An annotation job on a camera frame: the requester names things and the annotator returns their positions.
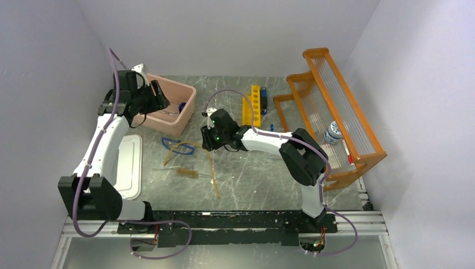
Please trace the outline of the blue base graduated cylinder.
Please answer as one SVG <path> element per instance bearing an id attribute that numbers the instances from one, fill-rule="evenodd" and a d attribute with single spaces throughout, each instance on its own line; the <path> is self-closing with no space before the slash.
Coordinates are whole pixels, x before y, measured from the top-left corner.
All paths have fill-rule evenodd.
<path id="1" fill-rule="evenodd" d="M 179 104 L 179 106 L 178 106 L 179 113 L 182 113 L 182 111 L 184 110 L 185 106 L 186 106 L 186 102 L 182 102 L 182 103 Z"/>

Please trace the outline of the tan rubber tubing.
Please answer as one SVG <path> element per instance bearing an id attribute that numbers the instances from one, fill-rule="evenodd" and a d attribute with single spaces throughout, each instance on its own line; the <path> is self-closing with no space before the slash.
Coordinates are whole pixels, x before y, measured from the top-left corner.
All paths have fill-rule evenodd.
<path id="1" fill-rule="evenodd" d="M 207 157 L 208 162 L 209 162 L 210 173 L 211 173 L 211 175 L 210 175 L 211 184 L 213 185 L 213 189 L 216 193 L 216 197 L 220 198 L 221 196 L 220 196 L 220 191 L 218 189 L 218 185 L 217 185 L 217 182 L 216 182 L 213 158 L 212 158 L 210 152 L 205 150 L 200 143 L 193 142 L 193 141 L 180 141 L 180 142 L 176 143 L 174 146 L 172 146 L 172 148 L 166 154 L 165 160 L 162 163 L 163 166 L 167 166 L 168 162 L 171 159 L 171 155 L 172 155 L 173 151 L 176 150 L 179 146 L 182 146 L 182 145 L 192 145 L 195 148 L 201 149 L 206 154 L 206 157 Z"/>

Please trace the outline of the blue safety glasses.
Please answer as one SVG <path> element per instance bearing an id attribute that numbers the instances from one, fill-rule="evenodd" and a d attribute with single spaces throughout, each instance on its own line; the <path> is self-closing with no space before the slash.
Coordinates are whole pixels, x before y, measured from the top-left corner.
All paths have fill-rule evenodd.
<path id="1" fill-rule="evenodd" d="M 167 150 L 171 150 L 172 153 L 179 154 L 179 155 L 193 155 L 195 152 L 195 147 L 188 144 L 179 144 L 181 143 L 180 140 L 174 140 L 167 137 L 161 138 L 161 143 L 164 148 Z"/>

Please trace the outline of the brown test tube brush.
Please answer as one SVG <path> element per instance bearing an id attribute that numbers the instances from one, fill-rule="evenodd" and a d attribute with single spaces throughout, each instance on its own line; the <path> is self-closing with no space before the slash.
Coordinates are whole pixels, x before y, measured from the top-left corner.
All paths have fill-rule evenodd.
<path id="1" fill-rule="evenodd" d="M 172 166 L 172 167 L 163 167 L 163 168 L 153 168 L 152 169 L 153 171 L 166 171 L 166 170 L 170 170 L 170 171 L 174 171 L 176 172 L 177 174 L 181 175 L 181 176 L 184 176 L 184 177 L 188 177 L 188 178 L 199 178 L 199 177 L 203 177 L 203 178 L 210 178 L 210 179 L 213 179 L 213 176 L 212 175 L 207 175 L 207 174 L 201 174 L 199 173 L 198 171 L 196 170 L 193 170 L 193 169 L 188 169 L 188 168 L 182 168 L 181 166 Z"/>

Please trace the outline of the metal forceps scissors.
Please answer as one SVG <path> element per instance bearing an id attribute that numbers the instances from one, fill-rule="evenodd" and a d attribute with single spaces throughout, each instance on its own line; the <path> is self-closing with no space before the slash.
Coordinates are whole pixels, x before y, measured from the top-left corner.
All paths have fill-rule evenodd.
<path id="1" fill-rule="evenodd" d="M 171 110 L 167 110 L 167 109 L 162 109 L 162 110 L 159 110 L 158 112 L 162 113 L 162 114 L 170 115 L 172 117 L 177 117 L 180 114 L 180 112 L 171 111 Z"/>

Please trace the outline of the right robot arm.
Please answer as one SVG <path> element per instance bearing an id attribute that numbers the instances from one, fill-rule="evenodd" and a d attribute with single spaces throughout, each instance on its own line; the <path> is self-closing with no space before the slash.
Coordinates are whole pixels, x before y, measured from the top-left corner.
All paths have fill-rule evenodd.
<path id="1" fill-rule="evenodd" d="M 329 158 L 309 133 L 298 128 L 293 132 L 271 132 L 239 126 L 224 109 L 209 108 L 202 115 L 202 147 L 207 151 L 259 151 L 280 157 L 302 193 L 302 225 L 315 232 L 324 224 L 322 180 L 329 169 Z"/>

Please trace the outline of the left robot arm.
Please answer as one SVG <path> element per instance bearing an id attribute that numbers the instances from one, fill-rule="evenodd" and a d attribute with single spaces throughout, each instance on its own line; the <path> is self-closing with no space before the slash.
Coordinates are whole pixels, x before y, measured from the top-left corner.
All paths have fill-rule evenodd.
<path id="1" fill-rule="evenodd" d="M 58 190 L 70 217 L 78 220 L 132 220 L 141 233 L 155 226 L 148 202 L 123 198 L 114 188 L 119 146 L 137 114 L 146 115 L 167 108 L 170 102 L 158 80 L 149 81 L 144 65 L 118 71 L 111 89 L 99 106 L 97 126 L 80 165 L 63 176 Z"/>

